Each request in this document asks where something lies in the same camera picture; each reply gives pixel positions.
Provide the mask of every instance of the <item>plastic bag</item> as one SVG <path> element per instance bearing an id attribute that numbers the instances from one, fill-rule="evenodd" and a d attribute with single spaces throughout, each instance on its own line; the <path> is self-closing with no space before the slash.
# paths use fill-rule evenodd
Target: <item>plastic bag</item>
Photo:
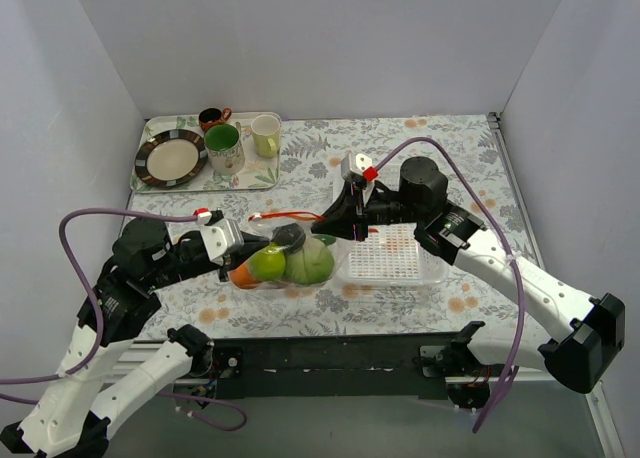
<path id="1" fill-rule="evenodd" d="M 314 235 L 311 224 L 322 219 L 309 212 L 256 213 L 252 233 L 269 238 L 265 248 L 229 273 L 241 289 L 321 286 L 336 273 L 351 251 L 347 240 Z"/>

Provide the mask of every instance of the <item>tray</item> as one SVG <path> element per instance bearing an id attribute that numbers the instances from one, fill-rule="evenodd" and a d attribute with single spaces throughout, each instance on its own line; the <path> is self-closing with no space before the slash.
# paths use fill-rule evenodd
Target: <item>tray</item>
<path id="1" fill-rule="evenodd" d="M 400 165 L 389 164 L 378 178 L 392 190 L 398 189 Z M 340 167 L 333 181 L 333 199 L 342 191 Z M 351 253 L 338 268 L 337 276 L 346 283 L 378 287 L 417 287 L 440 283 L 449 267 L 424 251 L 413 237 L 414 224 L 376 226 L 366 241 L 353 245 Z"/>
<path id="2" fill-rule="evenodd" d="M 183 185 L 173 188 L 153 188 L 136 176 L 135 169 L 131 171 L 131 189 L 136 193 L 174 193 L 185 191 L 217 191 L 217 190 L 265 190 L 278 183 L 280 179 L 280 154 L 273 158 L 259 156 L 253 146 L 251 138 L 251 120 L 258 115 L 271 115 L 278 118 L 276 113 L 249 112 L 234 113 L 228 123 L 233 125 L 240 122 L 242 125 L 242 146 L 245 153 L 244 168 L 235 175 L 220 175 L 213 171 L 211 163 L 207 161 L 198 175 Z M 140 145 L 154 135 L 173 129 L 186 129 L 204 136 L 204 132 L 198 123 L 198 115 L 159 116 L 147 122 L 142 131 Z"/>

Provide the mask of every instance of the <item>gray floor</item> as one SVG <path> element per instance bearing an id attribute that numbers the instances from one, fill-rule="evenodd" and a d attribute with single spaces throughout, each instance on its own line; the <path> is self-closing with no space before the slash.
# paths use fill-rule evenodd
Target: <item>gray floor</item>
<path id="1" fill-rule="evenodd" d="M 516 383 L 479 434 L 473 418 L 411 397 L 260 398 L 238 402 L 247 426 L 222 433 L 155 398 L 111 443 L 107 457 L 601 457 L 586 399 L 561 385 Z M 213 407 L 212 416 L 237 419 Z"/>

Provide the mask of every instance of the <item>white mug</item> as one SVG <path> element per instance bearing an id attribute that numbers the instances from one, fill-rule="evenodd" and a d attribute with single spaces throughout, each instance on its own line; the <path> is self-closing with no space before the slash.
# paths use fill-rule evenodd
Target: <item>white mug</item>
<path id="1" fill-rule="evenodd" d="M 242 127 L 223 124 L 210 128 L 204 135 L 213 169 L 221 175 L 234 175 L 244 167 Z"/>

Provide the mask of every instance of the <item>green mug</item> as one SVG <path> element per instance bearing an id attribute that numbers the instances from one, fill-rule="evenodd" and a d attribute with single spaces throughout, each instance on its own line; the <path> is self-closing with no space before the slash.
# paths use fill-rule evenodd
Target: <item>green mug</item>
<path id="1" fill-rule="evenodd" d="M 236 122 L 235 127 L 227 124 L 214 126 L 204 135 L 211 166 L 221 175 L 234 175 L 244 167 L 241 134 L 242 127 Z"/>
<path id="2" fill-rule="evenodd" d="M 273 158 L 280 151 L 282 124 L 272 115 L 260 115 L 251 122 L 251 135 L 258 155 Z"/>

